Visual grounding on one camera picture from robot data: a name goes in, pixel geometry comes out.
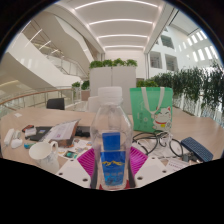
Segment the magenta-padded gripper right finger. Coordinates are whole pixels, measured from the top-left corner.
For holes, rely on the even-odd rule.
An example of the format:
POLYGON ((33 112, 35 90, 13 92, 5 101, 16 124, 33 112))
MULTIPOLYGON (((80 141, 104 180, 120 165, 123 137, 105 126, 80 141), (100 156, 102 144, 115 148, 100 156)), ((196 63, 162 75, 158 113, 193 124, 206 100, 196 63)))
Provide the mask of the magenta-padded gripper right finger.
POLYGON ((130 149, 129 187, 140 188, 170 174, 156 156, 147 156, 140 150, 130 149))

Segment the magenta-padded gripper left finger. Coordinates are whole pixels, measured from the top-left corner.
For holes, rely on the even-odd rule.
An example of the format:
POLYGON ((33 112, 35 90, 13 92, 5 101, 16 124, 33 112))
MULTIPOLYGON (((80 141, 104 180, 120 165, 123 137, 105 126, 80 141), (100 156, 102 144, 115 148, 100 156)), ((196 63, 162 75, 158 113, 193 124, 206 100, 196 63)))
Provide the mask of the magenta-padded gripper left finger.
POLYGON ((76 159, 69 159, 56 175, 81 187, 95 189, 97 170, 94 150, 89 149, 81 153, 76 159))

